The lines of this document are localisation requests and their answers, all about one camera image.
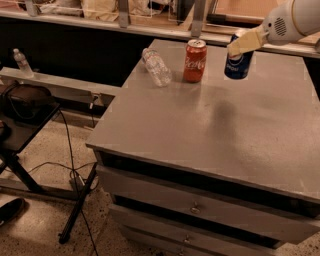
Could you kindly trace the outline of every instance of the drawer handle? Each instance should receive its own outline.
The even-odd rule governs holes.
[[[194,206],[190,208],[190,211],[193,214],[199,214],[201,212],[200,209],[198,208],[197,202],[194,202]]]
[[[190,244],[190,239],[189,239],[190,237],[187,235],[186,236],[186,238],[183,240],[183,242],[185,243],[185,244]]]

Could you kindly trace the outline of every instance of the speckled floor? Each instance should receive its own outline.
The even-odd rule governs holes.
[[[92,125],[90,117],[68,112],[65,112],[65,116],[69,124],[75,167],[94,162],[93,152],[85,146],[91,130],[84,127]],[[55,121],[50,121],[19,155],[19,158],[27,171],[47,161],[71,166],[62,118],[58,117]],[[90,169],[91,165],[79,172],[83,177],[87,177]],[[69,170],[63,167],[44,165],[31,171],[31,174],[40,184],[71,189]],[[14,175],[8,171],[5,171],[1,177],[15,179]],[[70,240],[63,245],[59,243],[58,234],[62,232],[68,220],[74,205],[73,201],[30,196],[24,193],[5,194],[0,188],[0,205],[20,196],[26,199],[27,207],[18,218],[0,228],[0,255],[96,255],[81,215],[74,225]],[[104,192],[98,184],[87,196],[83,206],[83,213],[100,256],[172,256],[159,249],[125,239],[108,214],[109,203],[108,193]],[[286,244],[276,251],[276,255],[319,256],[320,234],[314,235],[298,246]]]

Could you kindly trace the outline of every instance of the drawer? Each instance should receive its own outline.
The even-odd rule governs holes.
[[[125,226],[120,227],[123,236],[129,240],[133,240],[146,245],[151,245],[156,248],[171,252],[177,256],[224,256],[222,254],[210,253],[195,248],[190,248],[174,241],[162,237],[150,236],[147,233],[139,232]]]
[[[298,244],[317,233],[316,221],[146,175],[98,166],[105,191],[279,241]]]
[[[113,219],[119,224],[156,236],[167,237],[185,246],[193,246],[228,256],[274,255],[272,249],[263,248],[151,214],[114,204],[111,204],[109,208]]]

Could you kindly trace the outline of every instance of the soda can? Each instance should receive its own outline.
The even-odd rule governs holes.
[[[207,46],[200,39],[189,40],[186,47],[183,78],[190,83],[200,82],[206,66]]]
[[[245,29],[237,30],[231,37],[231,41],[236,40],[246,33]],[[247,77],[253,52],[246,52],[236,56],[227,56],[224,74],[231,79],[243,79]]]

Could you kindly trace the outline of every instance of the blue can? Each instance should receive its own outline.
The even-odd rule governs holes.
[[[246,30],[239,29],[231,37],[231,41],[241,37]],[[253,52],[246,52],[236,56],[227,56],[224,74],[231,79],[243,79],[247,77]]]

